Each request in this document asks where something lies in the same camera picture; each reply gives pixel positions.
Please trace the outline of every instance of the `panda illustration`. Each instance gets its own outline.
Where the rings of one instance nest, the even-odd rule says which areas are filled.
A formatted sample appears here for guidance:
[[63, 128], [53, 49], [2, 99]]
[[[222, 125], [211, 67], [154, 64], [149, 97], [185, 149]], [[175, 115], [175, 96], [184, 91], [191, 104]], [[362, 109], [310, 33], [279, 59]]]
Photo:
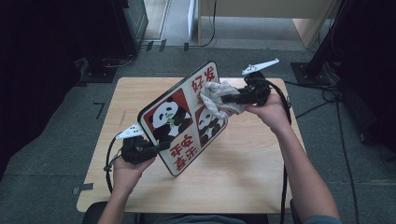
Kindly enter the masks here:
[[207, 108], [205, 108], [198, 121], [199, 135], [201, 138], [201, 145], [205, 145], [213, 136], [215, 136], [223, 126], [224, 120], [213, 116]]
[[180, 133], [183, 133], [192, 122], [191, 114], [174, 102], [169, 97], [149, 117], [149, 122], [154, 128], [153, 135], [158, 143], [173, 141]]

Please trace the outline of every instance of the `gray carpet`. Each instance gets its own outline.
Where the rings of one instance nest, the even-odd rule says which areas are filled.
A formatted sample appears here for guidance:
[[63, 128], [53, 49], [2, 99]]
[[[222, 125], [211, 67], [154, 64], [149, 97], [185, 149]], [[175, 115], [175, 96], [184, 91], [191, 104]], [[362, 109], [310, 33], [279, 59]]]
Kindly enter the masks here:
[[[129, 65], [118, 69], [113, 83], [75, 87], [64, 98], [46, 130], [10, 160], [0, 183], [0, 223], [80, 223], [84, 214], [72, 188], [83, 183], [99, 132], [120, 77], [184, 77], [205, 61], [217, 63], [221, 77], [241, 77], [248, 64], [278, 58], [263, 70], [267, 77], [295, 81], [290, 62], [309, 62], [308, 50], [141, 49]], [[287, 85], [296, 115], [323, 103], [321, 91]], [[100, 106], [105, 103], [101, 114]], [[360, 142], [360, 132], [347, 105], [340, 104], [346, 155], [355, 184], [360, 223], [396, 223], [396, 188], [372, 180], [394, 179], [396, 164], [381, 146]], [[298, 119], [308, 156], [329, 184], [344, 223], [356, 223], [353, 191], [335, 104], [327, 104]], [[278, 215], [269, 216], [277, 223]], [[129, 214], [125, 222], [132, 222]], [[287, 223], [292, 223], [287, 216]]]

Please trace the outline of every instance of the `floor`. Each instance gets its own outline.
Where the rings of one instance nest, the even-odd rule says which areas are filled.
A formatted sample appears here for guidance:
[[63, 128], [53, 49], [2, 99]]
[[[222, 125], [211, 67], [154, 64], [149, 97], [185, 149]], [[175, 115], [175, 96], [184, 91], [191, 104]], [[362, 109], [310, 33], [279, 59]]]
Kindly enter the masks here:
[[[198, 45], [197, 20], [194, 20], [192, 39], [189, 39], [188, 13], [190, 1], [187, 0], [145, 0], [148, 13], [148, 30], [145, 41], [154, 40], [159, 44], [166, 39], [167, 46]], [[305, 47], [291, 19], [268, 18], [221, 18], [203, 19], [202, 43], [207, 46], [226, 49], [282, 49], [305, 50]], [[319, 34], [327, 34], [331, 21], [327, 20]], [[320, 39], [309, 50], [316, 50]]]

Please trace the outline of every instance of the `sleeve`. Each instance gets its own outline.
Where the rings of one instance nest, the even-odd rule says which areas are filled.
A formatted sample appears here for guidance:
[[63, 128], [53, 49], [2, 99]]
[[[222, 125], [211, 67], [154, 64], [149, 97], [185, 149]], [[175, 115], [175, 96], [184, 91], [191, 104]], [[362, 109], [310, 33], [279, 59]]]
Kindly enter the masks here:
[[317, 216], [309, 218], [305, 224], [342, 224], [342, 222], [336, 217]]

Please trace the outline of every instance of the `sign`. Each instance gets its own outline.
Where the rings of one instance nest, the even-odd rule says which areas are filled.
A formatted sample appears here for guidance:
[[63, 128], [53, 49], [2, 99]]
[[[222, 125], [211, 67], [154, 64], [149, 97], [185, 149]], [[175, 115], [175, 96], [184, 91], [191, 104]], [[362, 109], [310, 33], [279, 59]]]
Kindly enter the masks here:
[[215, 118], [200, 97], [208, 81], [219, 83], [214, 62], [203, 64], [138, 115], [140, 126], [154, 145], [171, 141], [171, 147], [161, 151], [160, 157], [172, 175], [180, 175], [227, 125], [227, 119]]

